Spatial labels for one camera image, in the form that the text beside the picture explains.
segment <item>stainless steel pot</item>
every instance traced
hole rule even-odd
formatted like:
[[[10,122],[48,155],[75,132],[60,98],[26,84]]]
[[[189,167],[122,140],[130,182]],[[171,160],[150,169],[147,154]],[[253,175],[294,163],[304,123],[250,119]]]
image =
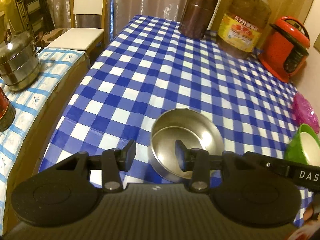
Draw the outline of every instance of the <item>stainless steel pot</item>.
[[[154,170],[173,182],[190,179],[192,175],[192,171],[180,170],[174,153],[176,140],[188,149],[201,148],[210,155],[222,155],[224,150],[219,130],[204,115],[185,108],[163,113],[152,126],[148,157]]]
[[[12,91],[31,85],[40,72],[40,60],[32,34],[25,31],[12,35],[8,29],[4,34],[5,45],[0,48],[0,76]]]

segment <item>chair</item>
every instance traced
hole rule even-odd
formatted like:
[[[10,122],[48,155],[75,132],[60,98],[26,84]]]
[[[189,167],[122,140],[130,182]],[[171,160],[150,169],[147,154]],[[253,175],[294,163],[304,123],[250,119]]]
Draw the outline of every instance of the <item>chair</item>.
[[[106,0],[70,0],[71,29],[52,41],[49,48],[86,51],[88,54],[101,42],[104,48]],[[101,15],[101,29],[75,28],[76,15]]]

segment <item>table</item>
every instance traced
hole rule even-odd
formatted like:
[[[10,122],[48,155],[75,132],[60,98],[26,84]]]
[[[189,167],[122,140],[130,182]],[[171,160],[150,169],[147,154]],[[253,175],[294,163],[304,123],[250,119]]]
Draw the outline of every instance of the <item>table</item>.
[[[39,59],[40,74],[29,88],[12,92],[0,79],[16,109],[12,125],[0,133],[0,233],[16,223],[13,189],[31,177],[37,163],[38,170],[62,110],[90,67],[83,51],[45,48]]]
[[[282,158],[297,129],[291,118],[296,89],[273,77],[252,57],[238,60],[221,51],[214,33],[186,38],[178,23],[135,16],[105,49],[71,98],[42,160],[40,171],[78,151],[99,155],[137,141],[128,182],[168,183],[148,163],[153,122],[166,110],[194,109],[218,127],[225,150]],[[101,185],[101,173],[90,181]],[[301,189],[303,203],[311,194]]]

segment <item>white and blue tablecloth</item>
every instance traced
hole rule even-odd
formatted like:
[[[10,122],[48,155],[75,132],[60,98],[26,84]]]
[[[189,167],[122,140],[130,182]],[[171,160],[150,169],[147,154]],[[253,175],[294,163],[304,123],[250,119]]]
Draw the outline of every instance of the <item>white and blue tablecloth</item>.
[[[83,51],[45,48],[39,53],[39,76],[29,88],[21,92],[11,92],[0,79],[1,88],[16,109],[12,125],[6,131],[0,132],[0,235],[7,179],[23,140],[56,85],[83,54]]]
[[[225,150],[283,157],[296,127],[290,114],[296,89],[255,59],[221,51],[208,32],[197,41],[177,22],[136,16],[105,49],[77,88],[51,138],[40,171],[78,151],[100,155],[137,141],[127,182],[167,183],[148,163],[152,124],[173,108],[194,109],[218,127]],[[101,184],[101,172],[92,171]],[[303,208],[311,194],[301,190]]]

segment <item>metal bowl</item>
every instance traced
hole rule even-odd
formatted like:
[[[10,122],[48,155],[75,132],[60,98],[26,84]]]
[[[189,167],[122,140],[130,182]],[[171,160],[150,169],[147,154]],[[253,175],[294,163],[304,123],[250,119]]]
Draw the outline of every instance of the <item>metal bowl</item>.
[[[192,171],[180,170],[174,153],[178,139],[188,149],[201,148],[210,155],[222,155],[224,150],[219,130],[204,115],[185,108],[163,113],[152,126],[148,155],[154,170],[172,182],[190,179],[192,175]]]

